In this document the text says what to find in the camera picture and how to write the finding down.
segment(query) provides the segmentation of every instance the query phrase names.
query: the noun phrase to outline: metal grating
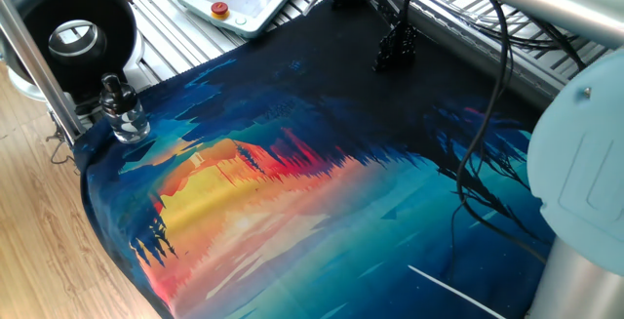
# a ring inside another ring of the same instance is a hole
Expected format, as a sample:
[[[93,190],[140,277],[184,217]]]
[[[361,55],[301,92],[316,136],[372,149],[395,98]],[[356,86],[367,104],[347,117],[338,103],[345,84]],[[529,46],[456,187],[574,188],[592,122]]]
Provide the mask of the metal grating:
[[[301,15],[311,0],[290,0],[267,32]],[[142,49],[124,69],[130,83],[143,89],[215,59],[247,40],[187,12],[177,0],[129,0]]]

